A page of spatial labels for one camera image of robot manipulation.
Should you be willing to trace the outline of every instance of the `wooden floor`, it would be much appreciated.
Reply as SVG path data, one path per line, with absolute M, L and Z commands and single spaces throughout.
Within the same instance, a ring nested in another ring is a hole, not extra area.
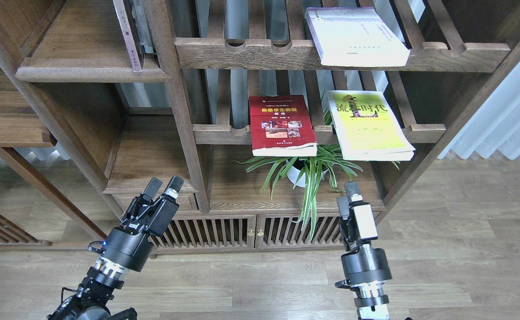
M 42 170 L 107 231 L 112 213 L 72 164 L 53 161 Z M 1 172 L 1 213 L 40 239 L 84 237 L 24 182 Z M 438 160 L 379 230 L 373 244 L 386 250 L 394 277 L 384 286 L 392 319 L 520 320 L 520 161 Z M 132 306 L 140 320 L 355 318 L 351 293 L 333 287 L 343 279 L 342 253 L 161 256 L 129 274 L 108 306 Z M 60 288 L 75 288 L 96 258 L 86 251 L 0 251 L 0 319 L 43 319 L 60 303 Z

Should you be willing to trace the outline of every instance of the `shelf edge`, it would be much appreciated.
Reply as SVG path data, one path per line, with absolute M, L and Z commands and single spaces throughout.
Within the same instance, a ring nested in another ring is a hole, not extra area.
M 315 137 L 319 144 L 338 144 L 337 136 L 329 125 L 315 126 Z M 443 124 L 410 125 L 402 130 L 413 144 L 436 143 L 445 133 Z M 250 126 L 234 129 L 230 125 L 193 125 L 197 144 L 252 144 Z
M 504 43 L 465 43 L 450 50 L 441 42 L 423 42 L 410 51 L 403 67 L 352 68 L 321 65 L 311 40 L 291 40 L 287 45 L 276 45 L 269 39 L 231 43 L 225 39 L 175 39 L 181 68 L 196 69 L 493 72 L 510 52 Z
M 26 58 L 17 69 L 16 78 L 27 82 L 94 82 L 94 83 L 164 83 L 171 77 L 159 68 L 156 59 L 146 59 L 144 69 L 134 72 L 132 67 L 119 63 L 95 65 L 89 59 Z

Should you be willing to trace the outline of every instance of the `yellow-green book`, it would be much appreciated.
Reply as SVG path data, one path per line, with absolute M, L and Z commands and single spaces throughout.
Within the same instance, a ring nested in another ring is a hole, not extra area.
M 345 160 L 404 161 L 416 150 L 380 91 L 327 91 Z

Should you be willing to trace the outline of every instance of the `spider plant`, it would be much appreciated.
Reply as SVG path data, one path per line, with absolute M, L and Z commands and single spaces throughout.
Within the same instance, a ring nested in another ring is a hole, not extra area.
M 309 221 L 311 222 L 311 229 L 309 232 L 309 241 L 313 239 L 315 233 L 315 223 L 317 222 L 317 191 L 319 190 L 319 184 L 321 183 L 321 176 L 325 170 L 329 171 L 329 184 L 335 190 L 337 189 L 337 178 L 335 170 L 343 170 L 352 181 L 357 173 L 355 170 L 363 169 L 356 164 L 343 160 L 343 154 L 341 153 L 341 147 L 338 144 L 325 144 L 317 146 L 316 156 L 255 156 L 250 160 L 239 162 L 240 164 L 252 164 L 246 168 L 246 172 L 251 172 L 262 166 L 271 165 L 266 180 L 262 186 L 261 192 L 264 192 L 272 177 L 274 180 L 271 185 L 270 196 L 273 198 L 276 184 L 281 178 L 287 176 L 288 171 L 294 164 L 302 161 L 304 163 L 301 168 L 297 180 L 294 182 L 294 188 L 297 186 L 297 182 L 301 176 L 305 174 L 305 190 L 303 196 L 303 206 L 301 208 L 301 215 L 296 223 L 302 223 L 301 229 L 304 230 Z

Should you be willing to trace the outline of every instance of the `book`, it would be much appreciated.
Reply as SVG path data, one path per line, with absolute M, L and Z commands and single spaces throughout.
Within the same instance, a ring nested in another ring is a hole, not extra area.
M 317 142 L 301 95 L 251 96 L 254 156 L 316 156 Z
M 327 91 L 345 160 L 404 161 L 416 150 L 380 91 Z
M 155 46 L 151 38 L 146 11 L 143 8 L 143 0 L 132 0 L 131 6 L 135 27 L 138 30 L 139 43 L 143 46 L 146 53 L 155 54 Z
M 122 29 L 123 40 L 126 43 L 128 56 L 134 72 L 143 70 L 144 49 L 139 41 L 138 31 L 132 15 L 130 0 L 114 0 L 114 8 L 118 15 L 119 26 Z
M 322 65 L 398 67 L 410 50 L 374 8 L 307 8 L 305 19 Z

